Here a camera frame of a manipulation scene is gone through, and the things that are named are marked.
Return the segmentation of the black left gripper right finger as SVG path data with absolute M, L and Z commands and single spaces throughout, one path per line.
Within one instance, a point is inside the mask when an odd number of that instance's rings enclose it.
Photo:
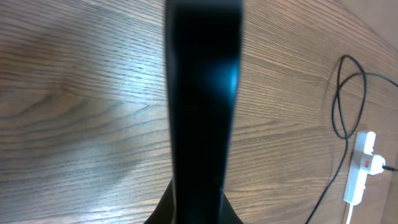
M 219 224 L 243 224 L 224 192 L 221 194 Z

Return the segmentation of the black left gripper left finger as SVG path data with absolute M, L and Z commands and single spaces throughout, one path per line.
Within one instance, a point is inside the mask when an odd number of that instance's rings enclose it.
M 155 210 L 144 224 L 173 224 L 174 208 L 173 181 L 171 180 Z

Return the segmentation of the blue Galaxy smartphone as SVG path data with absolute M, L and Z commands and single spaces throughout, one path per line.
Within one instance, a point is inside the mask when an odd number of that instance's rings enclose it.
M 242 31 L 242 0 L 165 5 L 175 223 L 221 223 Z

